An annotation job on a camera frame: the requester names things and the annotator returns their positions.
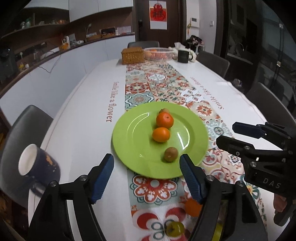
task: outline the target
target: black mug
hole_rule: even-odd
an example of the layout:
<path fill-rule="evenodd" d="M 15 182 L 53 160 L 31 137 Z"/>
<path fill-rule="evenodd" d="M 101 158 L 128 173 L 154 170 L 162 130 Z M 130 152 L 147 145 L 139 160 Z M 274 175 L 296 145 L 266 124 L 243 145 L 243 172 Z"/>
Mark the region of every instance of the black mug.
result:
<path fill-rule="evenodd" d="M 32 192 L 41 197 L 51 181 L 59 182 L 61 171 L 58 163 L 35 144 L 28 145 L 22 152 L 18 164 L 22 176 L 30 176 L 35 182 Z"/>
<path fill-rule="evenodd" d="M 186 50 L 178 51 L 178 62 L 187 64 L 188 60 L 192 60 L 192 59 L 193 59 L 193 56 L 188 51 Z"/>

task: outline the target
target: chinese calligraphy poster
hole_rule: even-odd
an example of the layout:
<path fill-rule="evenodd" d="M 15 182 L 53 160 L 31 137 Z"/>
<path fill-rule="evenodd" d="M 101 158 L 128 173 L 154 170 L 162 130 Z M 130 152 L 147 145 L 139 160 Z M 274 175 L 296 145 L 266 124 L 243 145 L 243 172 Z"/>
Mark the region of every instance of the chinese calligraphy poster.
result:
<path fill-rule="evenodd" d="M 167 30 L 167 9 L 165 1 L 149 1 L 150 29 Z"/>

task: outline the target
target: human hand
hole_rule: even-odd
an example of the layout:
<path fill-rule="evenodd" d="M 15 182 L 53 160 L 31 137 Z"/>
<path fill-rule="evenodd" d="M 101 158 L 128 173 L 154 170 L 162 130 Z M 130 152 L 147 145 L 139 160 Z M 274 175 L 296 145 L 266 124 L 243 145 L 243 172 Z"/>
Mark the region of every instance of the human hand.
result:
<path fill-rule="evenodd" d="M 287 200 L 285 197 L 275 194 L 274 195 L 274 209 L 278 212 L 282 212 L 287 206 Z"/>

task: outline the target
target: dark brown door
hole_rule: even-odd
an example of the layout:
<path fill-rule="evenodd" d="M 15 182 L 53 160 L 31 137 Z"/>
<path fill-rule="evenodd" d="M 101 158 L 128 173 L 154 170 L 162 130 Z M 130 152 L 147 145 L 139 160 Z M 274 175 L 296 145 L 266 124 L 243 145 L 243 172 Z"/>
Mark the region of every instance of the dark brown door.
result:
<path fill-rule="evenodd" d="M 150 29 L 149 0 L 136 0 L 139 40 L 157 40 L 160 47 L 174 47 L 175 42 L 182 42 L 183 10 L 182 0 L 166 1 L 167 30 Z"/>

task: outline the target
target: mug handle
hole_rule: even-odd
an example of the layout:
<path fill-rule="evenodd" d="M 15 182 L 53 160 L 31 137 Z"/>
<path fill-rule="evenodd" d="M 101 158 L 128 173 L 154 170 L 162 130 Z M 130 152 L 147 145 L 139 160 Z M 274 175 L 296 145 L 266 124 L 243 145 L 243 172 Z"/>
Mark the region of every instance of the mug handle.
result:
<path fill-rule="evenodd" d="M 38 182 L 35 182 L 30 189 L 36 196 L 38 196 L 40 198 L 42 197 L 42 195 L 45 191 L 45 187 Z"/>

